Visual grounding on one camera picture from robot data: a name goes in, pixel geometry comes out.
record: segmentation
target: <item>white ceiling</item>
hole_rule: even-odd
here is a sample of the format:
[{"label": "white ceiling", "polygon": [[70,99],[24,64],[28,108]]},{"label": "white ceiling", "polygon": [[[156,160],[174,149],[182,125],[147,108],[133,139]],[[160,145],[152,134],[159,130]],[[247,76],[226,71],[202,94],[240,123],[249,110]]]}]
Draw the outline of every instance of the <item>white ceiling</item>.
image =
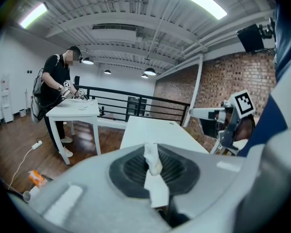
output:
[{"label": "white ceiling", "polygon": [[[28,29],[31,32],[57,45],[77,45],[88,53],[83,55],[96,62],[141,70],[151,66],[163,73],[191,57],[185,57],[189,51],[183,51],[192,44],[190,51],[198,50],[196,53],[207,52],[216,44],[222,47],[222,42],[230,43],[235,37],[233,32],[241,27],[264,22],[273,7],[267,0],[215,1],[227,12],[221,20],[190,0],[21,0],[14,18],[19,20],[45,2],[49,10]],[[147,61],[145,57],[163,15]],[[136,25],[136,42],[94,37],[93,26],[104,23]],[[118,38],[123,39],[123,31],[117,31]]]}]

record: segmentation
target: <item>metal railing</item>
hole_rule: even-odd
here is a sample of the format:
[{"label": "metal railing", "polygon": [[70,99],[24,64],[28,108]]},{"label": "metal railing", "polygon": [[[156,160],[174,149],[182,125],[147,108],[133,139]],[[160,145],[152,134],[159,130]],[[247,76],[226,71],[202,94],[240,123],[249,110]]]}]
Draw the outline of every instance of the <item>metal railing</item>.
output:
[{"label": "metal railing", "polygon": [[[113,104],[110,104],[110,103],[109,104],[98,103],[98,105],[102,105],[102,114],[103,115],[104,115],[104,113],[114,113],[114,114],[118,114],[118,115],[125,115],[126,119],[108,118],[108,117],[105,117],[105,116],[99,116],[99,117],[113,119],[113,120],[119,120],[119,121],[126,121],[127,122],[128,121],[127,116],[128,117],[129,116],[143,117],[145,112],[150,112],[150,113],[159,114],[159,115],[173,116],[173,118],[161,118],[161,117],[152,117],[152,116],[151,116],[151,118],[160,119],[160,120],[176,121],[176,122],[179,122],[180,126],[182,126],[186,110],[190,106],[190,104],[188,104],[188,103],[183,103],[183,102],[169,100],[169,99],[162,99],[162,98],[157,98],[157,97],[152,97],[152,96],[146,96],[146,95],[141,95],[141,94],[132,93],[132,92],[126,92],[126,91],[118,91],[118,90],[91,87],[91,86],[84,86],[84,85],[75,85],[75,87],[76,88],[82,88],[83,90],[86,90],[86,95],[87,95],[87,97],[89,99],[99,99],[100,98],[100,99],[107,99],[107,100],[125,102],[126,105],[127,105],[127,103],[136,104],[135,108],[131,108],[131,107],[128,107],[128,106],[118,106],[118,105],[113,105]],[[115,93],[115,94],[132,96],[132,97],[135,97],[138,100],[138,102],[115,99],[115,98],[110,98],[110,97],[97,96],[97,95],[94,95],[94,94],[90,94],[91,90],[92,91],[100,91],[100,92],[108,92],[108,93]],[[142,102],[143,99],[150,99],[152,101],[156,100],[156,101],[160,101],[160,102],[167,102],[167,103],[171,103],[171,104],[176,104],[176,105],[183,106],[183,109],[143,103]],[[116,111],[104,110],[105,106],[126,109],[127,111],[128,110],[133,110],[133,111],[135,111],[135,113],[134,114],[129,114],[129,113],[121,113],[121,112],[116,112]],[[151,108],[152,107],[158,107],[158,108],[163,108],[163,109],[168,109],[168,110],[175,110],[175,111],[181,112],[181,114],[156,112],[156,111],[153,111],[153,110],[147,110],[146,106],[151,106]]]}]

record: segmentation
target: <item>white table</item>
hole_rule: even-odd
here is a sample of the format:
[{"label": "white table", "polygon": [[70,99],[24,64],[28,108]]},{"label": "white table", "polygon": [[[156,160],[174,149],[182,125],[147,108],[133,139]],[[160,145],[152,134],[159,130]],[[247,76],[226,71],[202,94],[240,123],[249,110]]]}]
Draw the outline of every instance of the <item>white table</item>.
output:
[{"label": "white table", "polygon": [[70,161],[64,151],[63,145],[60,141],[56,121],[70,121],[71,134],[74,135],[73,124],[72,121],[82,121],[91,123],[93,125],[94,130],[94,139],[97,154],[100,155],[100,145],[99,145],[99,137],[98,137],[98,127],[97,127],[97,116],[99,116],[99,108],[97,100],[88,100],[84,102],[83,100],[77,99],[65,99],[63,102],[55,106],[49,112],[47,112],[46,116],[49,117],[50,127],[52,129],[52,133],[58,147],[59,153],[62,155],[65,163],[68,165]]},{"label": "white table", "polygon": [[207,150],[174,121],[130,116],[121,143],[121,149],[147,141],[168,144],[200,153],[208,153]]}]

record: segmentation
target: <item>white shoe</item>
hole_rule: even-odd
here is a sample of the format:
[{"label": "white shoe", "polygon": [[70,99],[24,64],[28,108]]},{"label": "white shoe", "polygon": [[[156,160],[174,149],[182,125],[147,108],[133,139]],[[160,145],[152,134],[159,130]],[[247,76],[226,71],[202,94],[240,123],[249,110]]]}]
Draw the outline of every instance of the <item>white shoe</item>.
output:
[{"label": "white shoe", "polygon": [[73,142],[73,139],[65,136],[64,139],[61,139],[62,143],[71,143]]},{"label": "white shoe", "polygon": [[68,158],[73,156],[73,152],[71,152],[68,149],[66,149],[66,147],[64,147],[64,150],[65,150],[65,153],[66,153]]}]

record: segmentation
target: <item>wooden floor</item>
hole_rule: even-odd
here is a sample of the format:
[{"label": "wooden floor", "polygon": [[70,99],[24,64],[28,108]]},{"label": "wooden floor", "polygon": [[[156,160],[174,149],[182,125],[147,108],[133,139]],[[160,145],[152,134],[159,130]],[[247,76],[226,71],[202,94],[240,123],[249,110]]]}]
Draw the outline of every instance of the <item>wooden floor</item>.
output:
[{"label": "wooden floor", "polygon": [[[32,150],[26,157],[14,178],[12,187],[20,192],[30,190],[32,182],[28,178],[28,172],[37,170],[51,178],[56,178],[76,163],[97,155],[93,128],[90,124],[74,122],[75,136],[71,136],[68,124],[64,125],[65,134],[73,138],[73,143],[66,144],[67,149],[73,152],[69,158],[71,165],[67,166],[63,158],[55,149],[47,135],[42,139],[43,144],[36,150]],[[120,148],[124,130],[107,127],[99,127],[99,141],[101,153],[107,153]],[[32,124],[30,115],[15,117],[14,122],[0,126],[0,176],[6,183],[10,183],[18,165],[25,154],[36,143],[38,137],[43,137],[47,128],[42,120],[38,124]]]}]

